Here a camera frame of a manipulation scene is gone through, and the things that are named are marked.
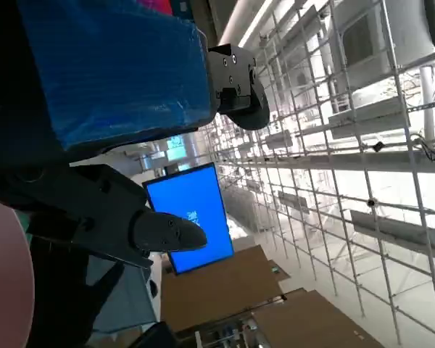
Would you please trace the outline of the left robot hand blue tape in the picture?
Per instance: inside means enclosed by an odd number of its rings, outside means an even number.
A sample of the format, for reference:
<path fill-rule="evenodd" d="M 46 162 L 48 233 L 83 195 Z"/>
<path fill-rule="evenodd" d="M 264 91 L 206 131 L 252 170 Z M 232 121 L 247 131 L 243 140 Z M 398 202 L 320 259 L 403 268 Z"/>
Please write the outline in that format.
<path fill-rule="evenodd" d="M 29 213 L 31 234 L 139 268 L 204 247 L 202 228 L 88 159 L 219 114 L 268 125 L 250 51 L 209 47 L 192 22 L 136 1 L 0 1 L 0 203 Z"/>

